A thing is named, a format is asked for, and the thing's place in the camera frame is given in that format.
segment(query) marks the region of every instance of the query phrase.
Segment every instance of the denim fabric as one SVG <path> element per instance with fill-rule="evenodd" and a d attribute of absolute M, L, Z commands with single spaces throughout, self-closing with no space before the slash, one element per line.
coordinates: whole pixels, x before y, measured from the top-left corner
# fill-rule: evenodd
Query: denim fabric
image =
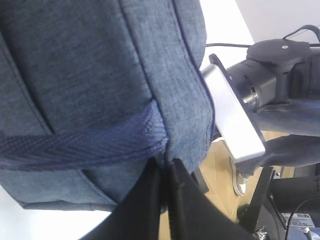
<path fill-rule="evenodd" d="M 206 31 L 197 0 L 0 4 L 0 78 L 8 77 L 1 85 L 2 133 L 50 138 L 112 128 L 155 100 L 169 138 L 165 156 L 183 159 L 190 172 L 203 161 L 214 111 L 198 70 Z M 0 184 L 26 209 L 112 210 L 146 161 L 65 171 L 2 169 Z"/>
<path fill-rule="evenodd" d="M 254 119 L 261 130 L 292 135 L 267 141 L 263 156 L 237 163 L 244 175 L 252 176 L 258 167 L 303 167 L 320 162 L 320 100 L 292 99 L 267 105 Z"/>
<path fill-rule="evenodd" d="M 168 142 L 155 101 L 130 119 L 109 127 L 55 135 L 0 135 L 0 169 L 55 171 L 110 166 L 150 159 Z"/>
<path fill-rule="evenodd" d="M 258 167 L 302 167 L 320 162 L 320 137 L 289 135 L 266 142 L 265 154 L 236 164 L 237 169 L 252 176 Z"/>
<path fill-rule="evenodd" d="M 320 100 L 292 99 L 267 105 L 254 119 L 261 130 L 320 137 Z"/>

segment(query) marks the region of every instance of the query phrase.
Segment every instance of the black cable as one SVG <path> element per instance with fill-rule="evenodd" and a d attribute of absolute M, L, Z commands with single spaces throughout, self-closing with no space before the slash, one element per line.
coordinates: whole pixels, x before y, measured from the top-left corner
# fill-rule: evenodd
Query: black cable
<path fill-rule="evenodd" d="M 312 31 L 315 34 L 315 36 L 318 39 L 318 41 L 320 42 L 320 29 L 317 26 L 313 26 L 313 25 L 304 25 L 304 26 L 298 28 L 297 30 L 289 33 L 288 35 L 286 35 L 282 39 L 287 39 L 287 37 L 291 37 L 292 35 L 296 34 L 297 32 L 299 32 L 301 30 L 310 30 L 310 31 Z"/>
<path fill-rule="evenodd" d="M 249 48 L 251 45 L 231 44 L 231 43 L 208 43 L 205 47 L 234 47 L 234 48 Z"/>
<path fill-rule="evenodd" d="M 308 198 L 307 200 L 304 200 L 303 202 L 301 202 L 297 207 L 296 209 L 291 213 L 289 219 L 288 219 L 288 224 L 286 225 L 286 231 L 285 231 L 285 238 L 284 240 L 288 240 L 288 235 L 289 235 L 289 229 L 290 229 L 290 224 L 291 224 L 291 221 L 295 215 L 295 213 L 299 210 L 299 208 L 305 204 L 306 202 L 309 202 L 310 200 L 315 200 L 315 199 L 320 199 L 320 195 L 318 196 L 313 196 L 313 197 L 310 197 Z"/>
<path fill-rule="evenodd" d="M 244 44 L 232 44 L 232 43 L 208 43 L 205 45 L 208 47 L 233 47 L 233 48 L 250 48 L 252 45 L 244 45 Z M 320 47 L 320 43 L 310 43 L 311 48 Z"/>

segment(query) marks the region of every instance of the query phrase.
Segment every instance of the white wall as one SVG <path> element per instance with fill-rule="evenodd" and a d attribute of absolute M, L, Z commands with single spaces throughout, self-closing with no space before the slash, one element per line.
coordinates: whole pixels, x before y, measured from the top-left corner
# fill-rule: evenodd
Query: white wall
<path fill-rule="evenodd" d="M 208 43 L 253 43 L 234 0 L 201 0 L 201 6 Z M 202 68 L 209 64 L 211 53 L 216 53 L 226 68 L 246 58 L 243 48 L 210 47 Z M 0 187 L 0 240 L 76 240 L 108 215 L 102 211 L 23 210 Z"/>
<path fill-rule="evenodd" d="M 23 210 L 0 186 L 0 240 L 77 240 L 109 214 Z"/>
<path fill-rule="evenodd" d="M 320 26 L 319 0 L 236 0 L 255 42 L 282 38 L 302 25 Z M 311 32 L 292 40 L 317 43 Z"/>
<path fill-rule="evenodd" d="M 253 44 L 253 38 L 239 11 L 235 0 L 200 0 L 204 15 L 207 44 Z M 215 53 L 225 68 L 244 60 L 246 48 L 236 47 L 208 47 L 201 69 L 209 64 L 208 56 Z"/>

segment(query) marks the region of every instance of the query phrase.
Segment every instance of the sneaker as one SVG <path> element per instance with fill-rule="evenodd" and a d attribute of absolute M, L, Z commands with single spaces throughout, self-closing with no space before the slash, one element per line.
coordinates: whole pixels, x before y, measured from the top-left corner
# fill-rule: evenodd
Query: sneaker
<path fill-rule="evenodd" d="M 224 140 L 225 139 L 221 136 L 221 137 L 218 137 L 215 140 L 213 140 L 213 143 L 217 143 L 217 142 L 224 141 Z"/>
<path fill-rule="evenodd" d="M 237 170 L 235 162 L 231 158 L 230 158 L 230 164 L 232 168 L 233 190 L 235 194 L 237 194 L 238 196 L 243 196 L 246 193 L 249 177 L 246 175 L 243 175 L 241 172 Z"/>

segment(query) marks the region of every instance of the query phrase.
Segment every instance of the blue backpack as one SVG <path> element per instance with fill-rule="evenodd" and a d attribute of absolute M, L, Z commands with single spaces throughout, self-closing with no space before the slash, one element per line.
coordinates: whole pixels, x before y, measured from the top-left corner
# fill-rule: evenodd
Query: blue backpack
<path fill-rule="evenodd" d="M 112 211 L 149 158 L 204 160 L 198 0 L 0 2 L 0 185 L 24 209 Z"/>

